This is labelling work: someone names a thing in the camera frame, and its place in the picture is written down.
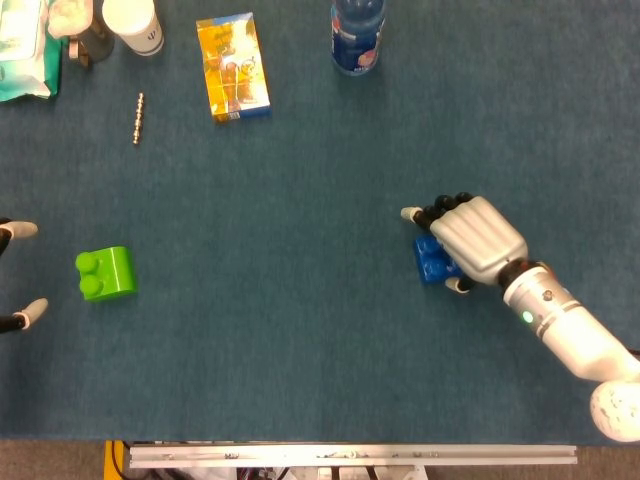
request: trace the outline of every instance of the blue lego brick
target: blue lego brick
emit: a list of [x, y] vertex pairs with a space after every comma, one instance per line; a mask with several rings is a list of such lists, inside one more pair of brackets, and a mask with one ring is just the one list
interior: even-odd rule
[[459, 277], [462, 270], [433, 235], [422, 235], [413, 242], [422, 283], [443, 283], [449, 277]]

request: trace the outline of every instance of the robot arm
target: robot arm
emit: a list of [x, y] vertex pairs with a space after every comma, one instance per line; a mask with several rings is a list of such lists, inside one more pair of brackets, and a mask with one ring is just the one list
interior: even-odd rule
[[[12, 222], [6, 218], [0, 219], [0, 255], [9, 246], [9, 242], [13, 238], [30, 237], [37, 232], [38, 227], [34, 223]], [[40, 298], [13, 315], [0, 316], [0, 333], [26, 330], [42, 316], [47, 309], [47, 305], [47, 299]]]
[[522, 235], [487, 200], [442, 195], [433, 206], [404, 208], [401, 215], [432, 233], [465, 273], [449, 279], [449, 288], [501, 287], [504, 302], [574, 375], [606, 382], [592, 396], [598, 428], [616, 440], [640, 440], [640, 362], [546, 265], [528, 259]]

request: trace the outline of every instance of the blue bottle label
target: blue bottle label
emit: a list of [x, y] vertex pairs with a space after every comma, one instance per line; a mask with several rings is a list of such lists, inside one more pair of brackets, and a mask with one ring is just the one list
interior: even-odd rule
[[378, 61], [380, 35], [384, 20], [376, 30], [364, 35], [351, 35], [341, 29], [335, 5], [331, 7], [331, 53], [336, 63], [353, 73], [365, 73]]

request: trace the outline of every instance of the yellow box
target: yellow box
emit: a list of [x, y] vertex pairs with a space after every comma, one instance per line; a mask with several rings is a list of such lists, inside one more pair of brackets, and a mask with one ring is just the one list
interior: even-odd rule
[[196, 22], [211, 115], [218, 122], [271, 112], [253, 13]]

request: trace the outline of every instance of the plastic bottle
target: plastic bottle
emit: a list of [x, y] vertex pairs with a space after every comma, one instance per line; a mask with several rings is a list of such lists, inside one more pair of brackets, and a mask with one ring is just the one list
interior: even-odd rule
[[378, 61], [386, 0], [333, 0], [331, 53], [347, 75], [369, 72]]

